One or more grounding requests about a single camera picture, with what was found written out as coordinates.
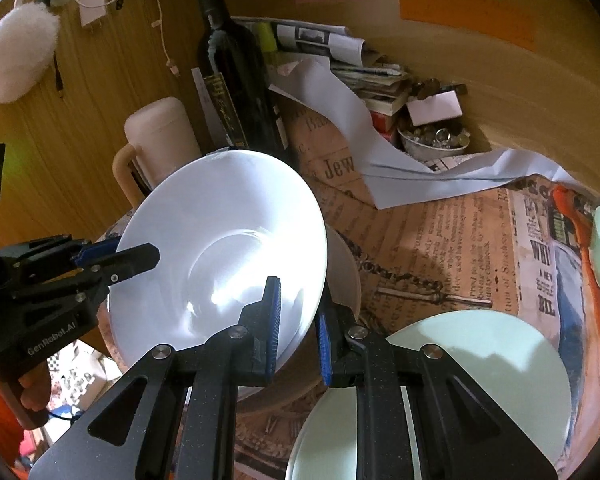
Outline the person's left hand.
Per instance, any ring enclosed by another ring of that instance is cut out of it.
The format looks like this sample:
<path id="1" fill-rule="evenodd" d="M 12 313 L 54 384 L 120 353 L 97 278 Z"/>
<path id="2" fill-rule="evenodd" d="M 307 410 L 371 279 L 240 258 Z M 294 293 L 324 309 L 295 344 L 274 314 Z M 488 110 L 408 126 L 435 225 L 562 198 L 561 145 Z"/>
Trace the person's left hand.
<path id="1" fill-rule="evenodd" d="M 33 370 L 19 378 L 22 393 L 20 402 L 24 408 L 39 412 L 46 408 L 50 400 L 50 371 L 46 362 L 38 364 Z"/>

